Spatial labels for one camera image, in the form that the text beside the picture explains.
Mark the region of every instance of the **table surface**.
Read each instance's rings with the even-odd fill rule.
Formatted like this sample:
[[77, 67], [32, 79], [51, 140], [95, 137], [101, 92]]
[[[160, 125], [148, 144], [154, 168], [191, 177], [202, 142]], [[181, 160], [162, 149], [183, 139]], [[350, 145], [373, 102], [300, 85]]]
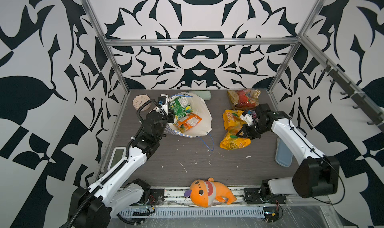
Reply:
[[[136, 134], [140, 127], [136, 110], [132, 100], [141, 94], [156, 99], [160, 94], [173, 95], [181, 91], [174, 90], [131, 90], [127, 106], [121, 118], [121, 122], [114, 138], [112, 149], [118, 146], [126, 146], [130, 137]], [[164, 137], [160, 141], [160, 147], [154, 155], [141, 167], [139, 167], [127, 180], [131, 182], [140, 178], [151, 186], [190, 186], [196, 179], [208, 179], [213, 177], [228, 186], [260, 185], [262, 180], [290, 177], [298, 164], [295, 159], [288, 168], [275, 162], [277, 135], [272, 132], [262, 134], [261, 139], [254, 139], [252, 143], [238, 150], [225, 150], [219, 147], [224, 138], [223, 113], [230, 108], [230, 102], [225, 90], [210, 91], [212, 99], [205, 101], [212, 116], [212, 131], [215, 147], [209, 151], [200, 138], [188, 138], [178, 135]], [[262, 90], [259, 102], [268, 103], [272, 108], [271, 99], [266, 90]], [[154, 108], [141, 112], [142, 117]], [[207, 135], [202, 139], [212, 147], [212, 139]], [[107, 164], [112, 152], [109, 152]]]

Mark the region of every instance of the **clock face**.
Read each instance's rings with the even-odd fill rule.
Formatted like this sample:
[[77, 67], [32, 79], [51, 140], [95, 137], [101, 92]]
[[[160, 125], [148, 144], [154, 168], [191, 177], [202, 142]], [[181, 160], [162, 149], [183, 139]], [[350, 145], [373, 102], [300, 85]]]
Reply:
[[149, 101], [149, 97], [147, 95], [136, 96], [136, 98], [133, 99], [133, 105], [139, 108], [146, 101]]

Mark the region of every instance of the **transparent plastic sheet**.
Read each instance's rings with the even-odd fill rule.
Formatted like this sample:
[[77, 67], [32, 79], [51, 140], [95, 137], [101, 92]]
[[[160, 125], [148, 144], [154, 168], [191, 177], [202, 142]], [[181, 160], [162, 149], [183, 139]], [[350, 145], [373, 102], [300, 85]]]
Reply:
[[108, 228], [325, 228], [330, 227], [323, 215], [323, 206], [283, 206], [281, 220], [266, 223], [260, 218], [218, 217], [218, 218], [148, 218], [143, 224], [134, 226], [112, 219]]

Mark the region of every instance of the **stuffed animal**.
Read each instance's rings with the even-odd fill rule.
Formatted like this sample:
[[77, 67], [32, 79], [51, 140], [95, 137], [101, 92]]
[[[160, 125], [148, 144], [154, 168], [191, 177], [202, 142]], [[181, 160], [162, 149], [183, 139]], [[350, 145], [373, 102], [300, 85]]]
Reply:
[[220, 182], [214, 182], [212, 177], [208, 180], [195, 180], [189, 190], [185, 191], [184, 196], [191, 197], [192, 202], [201, 207], [210, 206], [214, 199], [225, 202], [223, 197], [228, 198], [228, 205], [237, 200], [228, 187]]

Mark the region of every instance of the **white debris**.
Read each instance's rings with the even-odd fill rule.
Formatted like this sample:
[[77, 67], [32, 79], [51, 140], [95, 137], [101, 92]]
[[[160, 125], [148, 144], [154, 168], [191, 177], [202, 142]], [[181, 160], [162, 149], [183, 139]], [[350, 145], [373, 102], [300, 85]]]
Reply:
[[188, 174], [188, 172], [187, 172], [187, 170], [185, 169], [185, 167], [183, 166], [183, 164], [181, 163], [181, 162], [179, 162], [180, 163], [180, 165], [184, 168], [184, 170], [185, 170], [185, 173], [187, 173]]

